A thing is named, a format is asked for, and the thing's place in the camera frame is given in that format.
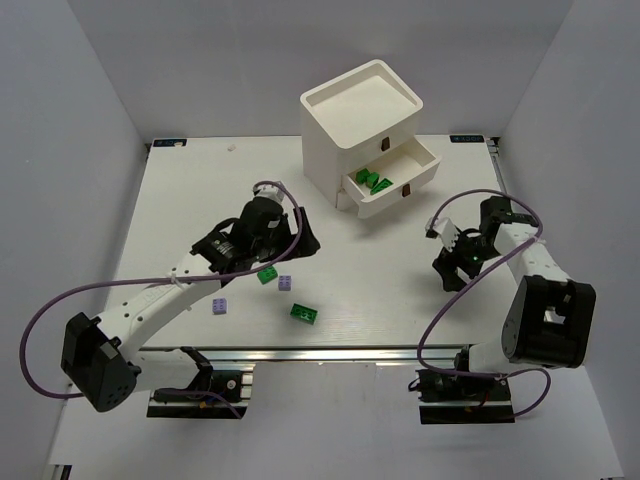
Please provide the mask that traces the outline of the green square lego brick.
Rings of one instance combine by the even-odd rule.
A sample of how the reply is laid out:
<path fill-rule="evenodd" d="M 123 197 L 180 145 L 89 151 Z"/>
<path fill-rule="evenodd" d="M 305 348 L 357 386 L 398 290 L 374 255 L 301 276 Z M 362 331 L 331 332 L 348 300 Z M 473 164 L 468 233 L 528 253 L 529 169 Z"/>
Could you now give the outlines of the green square lego brick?
<path fill-rule="evenodd" d="M 257 278 L 262 285 L 270 283 L 279 277 L 278 271 L 274 266 L 266 267 L 257 272 Z"/>

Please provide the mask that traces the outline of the green lego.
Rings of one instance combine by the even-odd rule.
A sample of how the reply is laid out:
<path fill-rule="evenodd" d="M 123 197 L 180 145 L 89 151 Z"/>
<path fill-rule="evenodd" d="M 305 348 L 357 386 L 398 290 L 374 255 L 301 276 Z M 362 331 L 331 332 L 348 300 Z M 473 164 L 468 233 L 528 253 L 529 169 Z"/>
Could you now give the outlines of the green lego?
<path fill-rule="evenodd" d="M 387 188 L 389 188 L 390 186 L 393 185 L 393 182 L 391 180 L 389 180 L 388 178 L 383 178 L 382 180 L 380 180 L 371 190 L 370 193 L 372 195 L 375 195 Z"/>

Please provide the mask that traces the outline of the white drawer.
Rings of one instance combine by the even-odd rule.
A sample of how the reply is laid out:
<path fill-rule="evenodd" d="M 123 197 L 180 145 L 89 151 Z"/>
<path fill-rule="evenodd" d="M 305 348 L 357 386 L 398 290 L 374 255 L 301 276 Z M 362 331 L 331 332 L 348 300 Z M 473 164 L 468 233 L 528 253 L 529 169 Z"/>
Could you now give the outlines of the white drawer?
<path fill-rule="evenodd" d="M 361 167 L 352 169 L 342 176 L 342 190 L 357 206 L 357 216 L 369 218 L 388 207 L 408 198 L 434 179 L 442 157 L 434 155 L 416 137 L 387 151 L 381 157 L 371 160 Z M 377 172 L 380 180 L 388 178 L 393 182 L 389 188 L 372 195 L 365 183 L 358 184 L 356 173 L 362 169 Z M 411 185 L 411 194 L 402 196 L 404 185 Z"/>

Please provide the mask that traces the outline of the white three-drawer cabinet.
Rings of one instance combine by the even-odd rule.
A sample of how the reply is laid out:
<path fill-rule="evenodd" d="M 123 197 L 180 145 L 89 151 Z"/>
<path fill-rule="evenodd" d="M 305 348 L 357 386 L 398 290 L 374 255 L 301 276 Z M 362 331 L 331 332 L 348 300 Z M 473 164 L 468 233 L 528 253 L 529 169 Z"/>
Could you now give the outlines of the white three-drawer cabinet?
<path fill-rule="evenodd" d="M 304 92 L 304 175 L 335 208 L 355 205 L 342 190 L 342 176 L 414 138 L 422 109 L 420 97 L 378 59 Z"/>

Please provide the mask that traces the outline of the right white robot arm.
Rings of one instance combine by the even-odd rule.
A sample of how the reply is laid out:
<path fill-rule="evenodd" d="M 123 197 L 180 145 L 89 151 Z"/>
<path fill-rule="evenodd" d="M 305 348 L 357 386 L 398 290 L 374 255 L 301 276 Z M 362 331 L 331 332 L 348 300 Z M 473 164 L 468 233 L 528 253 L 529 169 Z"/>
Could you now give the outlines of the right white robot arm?
<path fill-rule="evenodd" d="M 596 291 L 558 266 L 540 238 L 541 227 L 534 214 L 514 211 L 505 196 L 481 202 L 477 228 L 462 230 L 441 215 L 428 221 L 427 237 L 442 243 L 433 267 L 445 291 L 468 291 L 499 263 L 506 264 L 517 284 L 497 337 L 465 347 L 456 356 L 456 370 L 500 375 L 583 364 Z"/>

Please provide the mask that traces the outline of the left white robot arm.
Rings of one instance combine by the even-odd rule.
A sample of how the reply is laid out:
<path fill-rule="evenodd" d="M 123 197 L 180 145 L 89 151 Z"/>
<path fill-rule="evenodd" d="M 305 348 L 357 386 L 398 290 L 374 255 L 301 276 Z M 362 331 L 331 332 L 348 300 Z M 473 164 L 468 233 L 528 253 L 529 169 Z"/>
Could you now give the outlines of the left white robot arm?
<path fill-rule="evenodd" d="M 256 196 L 237 218 L 229 218 L 193 244 L 164 284 L 94 318 L 79 313 L 66 324 L 61 367 L 98 412 L 119 406 L 132 393 L 157 390 L 163 397 L 224 401 L 213 368 L 192 346 L 154 357 L 143 345 L 193 304 L 228 285 L 256 263 L 289 261 L 320 248 L 302 207 L 292 232 L 281 203 Z"/>

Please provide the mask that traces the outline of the purple lego brick centre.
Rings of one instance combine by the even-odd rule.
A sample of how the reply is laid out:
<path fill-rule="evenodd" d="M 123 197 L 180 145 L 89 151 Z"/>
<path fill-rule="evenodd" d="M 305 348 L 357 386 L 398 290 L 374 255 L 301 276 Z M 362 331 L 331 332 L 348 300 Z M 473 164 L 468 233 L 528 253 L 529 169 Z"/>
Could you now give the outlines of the purple lego brick centre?
<path fill-rule="evenodd" d="M 292 290 L 292 276 L 280 275 L 278 278 L 278 290 L 279 291 L 291 291 Z"/>

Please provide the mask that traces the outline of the purple lego brick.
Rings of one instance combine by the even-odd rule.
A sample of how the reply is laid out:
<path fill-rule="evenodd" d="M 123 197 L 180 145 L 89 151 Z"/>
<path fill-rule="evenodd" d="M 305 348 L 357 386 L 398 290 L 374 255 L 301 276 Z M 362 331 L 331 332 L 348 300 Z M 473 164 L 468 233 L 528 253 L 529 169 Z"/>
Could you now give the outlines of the purple lego brick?
<path fill-rule="evenodd" d="M 292 276 L 280 275 L 278 278 L 278 290 L 279 291 L 291 291 L 292 290 Z"/>
<path fill-rule="evenodd" d="M 224 315 L 227 313 L 228 303 L 225 298 L 214 298 L 212 300 L 212 313 L 214 315 Z"/>

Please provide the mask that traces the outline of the long green lego brick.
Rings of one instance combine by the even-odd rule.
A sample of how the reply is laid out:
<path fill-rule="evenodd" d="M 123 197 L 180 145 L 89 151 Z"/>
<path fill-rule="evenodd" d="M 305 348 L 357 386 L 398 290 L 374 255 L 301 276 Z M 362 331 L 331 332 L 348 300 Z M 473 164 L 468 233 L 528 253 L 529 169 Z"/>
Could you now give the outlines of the long green lego brick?
<path fill-rule="evenodd" d="M 313 308 L 294 303 L 290 310 L 290 316 L 306 324 L 314 325 L 318 316 L 318 311 Z"/>

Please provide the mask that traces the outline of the purple lego brick left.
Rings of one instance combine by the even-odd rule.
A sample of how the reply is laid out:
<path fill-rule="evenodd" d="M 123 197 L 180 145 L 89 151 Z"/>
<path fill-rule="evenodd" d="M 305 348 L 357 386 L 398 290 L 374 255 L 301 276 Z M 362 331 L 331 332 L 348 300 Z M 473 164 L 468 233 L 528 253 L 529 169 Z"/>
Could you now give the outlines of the purple lego brick left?
<path fill-rule="evenodd" d="M 214 298 L 212 300 L 212 313 L 214 315 L 224 315 L 227 313 L 228 303 L 225 298 Z"/>

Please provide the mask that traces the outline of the blue label sticker right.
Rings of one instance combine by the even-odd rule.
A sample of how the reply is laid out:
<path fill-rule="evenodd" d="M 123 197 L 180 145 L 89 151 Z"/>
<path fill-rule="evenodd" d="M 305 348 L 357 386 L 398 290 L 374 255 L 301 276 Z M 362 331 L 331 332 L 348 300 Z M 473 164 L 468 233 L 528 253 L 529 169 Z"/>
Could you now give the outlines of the blue label sticker right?
<path fill-rule="evenodd" d="M 484 143 L 483 135 L 472 134 L 452 134 L 449 136 L 452 143 Z"/>

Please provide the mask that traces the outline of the blue label sticker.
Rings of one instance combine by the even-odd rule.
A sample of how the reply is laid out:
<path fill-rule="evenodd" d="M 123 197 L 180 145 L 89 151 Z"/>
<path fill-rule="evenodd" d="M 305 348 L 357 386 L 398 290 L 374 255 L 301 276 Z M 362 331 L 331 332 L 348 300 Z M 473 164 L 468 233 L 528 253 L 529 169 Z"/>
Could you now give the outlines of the blue label sticker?
<path fill-rule="evenodd" d="M 483 135 L 472 134 L 452 134 L 449 136 L 452 143 L 484 143 Z"/>
<path fill-rule="evenodd" d="M 155 139 L 152 143 L 153 148 L 180 148 L 186 145 L 186 138 Z"/>

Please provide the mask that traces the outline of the blue label sticker left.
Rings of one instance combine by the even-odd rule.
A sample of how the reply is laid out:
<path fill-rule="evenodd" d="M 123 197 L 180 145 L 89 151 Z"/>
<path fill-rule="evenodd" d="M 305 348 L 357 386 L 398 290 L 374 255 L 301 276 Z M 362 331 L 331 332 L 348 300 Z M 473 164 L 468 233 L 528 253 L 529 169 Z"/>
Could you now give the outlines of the blue label sticker left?
<path fill-rule="evenodd" d="M 180 148 L 186 145 L 186 138 L 155 139 L 152 143 L 153 148 Z"/>

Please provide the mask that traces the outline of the aluminium rail frame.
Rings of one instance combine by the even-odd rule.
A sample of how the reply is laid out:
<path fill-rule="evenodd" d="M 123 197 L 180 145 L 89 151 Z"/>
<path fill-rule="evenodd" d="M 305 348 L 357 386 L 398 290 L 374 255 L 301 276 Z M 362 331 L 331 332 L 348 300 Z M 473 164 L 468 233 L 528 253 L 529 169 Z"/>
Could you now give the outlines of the aluminium rail frame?
<path fill-rule="evenodd" d="M 442 162 L 435 181 L 386 213 L 359 220 L 326 203 L 303 176 L 294 137 L 192 139 L 153 148 L 120 276 L 162 271 L 250 185 L 281 179 L 307 207 L 322 248 L 284 269 L 281 293 L 254 277 L 224 291 L 226 316 L 208 302 L 162 330 L 148 350 L 187 344 L 253 366 L 241 420 L 149 418 L 149 396 L 105 414 L 81 400 L 63 411 L 51 460 L 73 479 L 560 479 L 557 410 L 543 405 L 502 425 L 422 425 L 406 387 L 413 346 L 446 295 L 431 267 L 437 243 L 423 227 L 456 192 L 493 188 L 482 143 L 426 136 Z M 318 311 L 314 325 L 290 316 Z"/>

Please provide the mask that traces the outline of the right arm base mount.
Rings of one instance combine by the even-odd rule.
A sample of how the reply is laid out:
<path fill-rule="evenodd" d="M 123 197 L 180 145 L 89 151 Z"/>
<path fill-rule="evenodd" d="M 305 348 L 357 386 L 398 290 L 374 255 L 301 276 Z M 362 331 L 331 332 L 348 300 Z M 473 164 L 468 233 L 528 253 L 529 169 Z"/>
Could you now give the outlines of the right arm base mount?
<path fill-rule="evenodd" d="M 477 378 L 420 369 L 407 390 L 418 395 L 422 425 L 515 422 L 510 388 L 497 376 Z"/>

